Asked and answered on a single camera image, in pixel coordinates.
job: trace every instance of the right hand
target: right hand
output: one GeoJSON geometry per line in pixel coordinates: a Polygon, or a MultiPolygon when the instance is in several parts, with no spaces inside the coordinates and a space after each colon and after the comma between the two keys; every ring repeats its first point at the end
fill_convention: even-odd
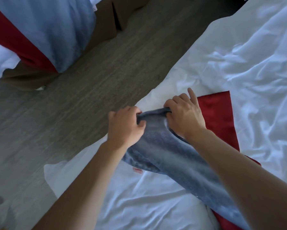
{"type": "Polygon", "coordinates": [[[168,99],[164,107],[169,107],[172,112],[167,113],[168,126],[179,136],[188,138],[199,136],[205,130],[205,121],[198,104],[198,99],[191,88],[187,94],[182,93],[168,99]]]}

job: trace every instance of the blue towel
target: blue towel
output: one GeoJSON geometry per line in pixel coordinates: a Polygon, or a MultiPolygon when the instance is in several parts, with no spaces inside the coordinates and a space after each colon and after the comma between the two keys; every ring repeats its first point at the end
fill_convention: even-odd
{"type": "Polygon", "coordinates": [[[137,116],[146,120],[141,139],[125,153],[123,161],[147,171],[165,174],[190,191],[208,207],[244,230],[250,230],[219,178],[199,153],[168,128],[169,108],[137,116]]]}

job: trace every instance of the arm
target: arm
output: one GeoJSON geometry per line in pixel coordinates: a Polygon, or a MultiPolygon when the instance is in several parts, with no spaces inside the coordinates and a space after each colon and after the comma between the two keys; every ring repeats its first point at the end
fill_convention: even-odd
{"type": "Polygon", "coordinates": [[[110,179],[126,149],[143,135],[145,122],[136,123],[137,107],[109,113],[108,138],[74,182],[33,230],[94,229],[110,179]]]}
{"type": "Polygon", "coordinates": [[[287,184],[239,153],[205,127],[197,98],[188,89],[164,104],[169,127],[184,137],[216,172],[254,230],[287,229],[287,184]]]}

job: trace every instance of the left hand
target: left hand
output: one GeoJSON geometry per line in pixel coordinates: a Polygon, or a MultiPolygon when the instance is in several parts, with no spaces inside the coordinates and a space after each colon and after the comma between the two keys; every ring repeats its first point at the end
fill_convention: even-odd
{"type": "Polygon", "coordinates": [[[136,106],[127,106],[118,112],[109,112],[108,144],[116,149],[123,148],[126,150],[137,143],[143,135],[146,124],[145,121],[137,124],[136,114],[139,113],[141,113],[141,110],[136,106]]]}

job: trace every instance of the forearm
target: forearm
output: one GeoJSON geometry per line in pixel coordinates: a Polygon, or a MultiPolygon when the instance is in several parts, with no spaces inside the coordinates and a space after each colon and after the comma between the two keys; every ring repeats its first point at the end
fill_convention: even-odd
{"type": "Polygon", "coordinates": [[[287,229],[287,184],[209,130],[187,138],[220,178],[253,229],[287,229]]]}
{"type": "Polygon", "coordinates": [[[33,230],[94,229],[108,184],[124,152],[124,148],[113,149],[107,142],[102,144],[33,230]]]}

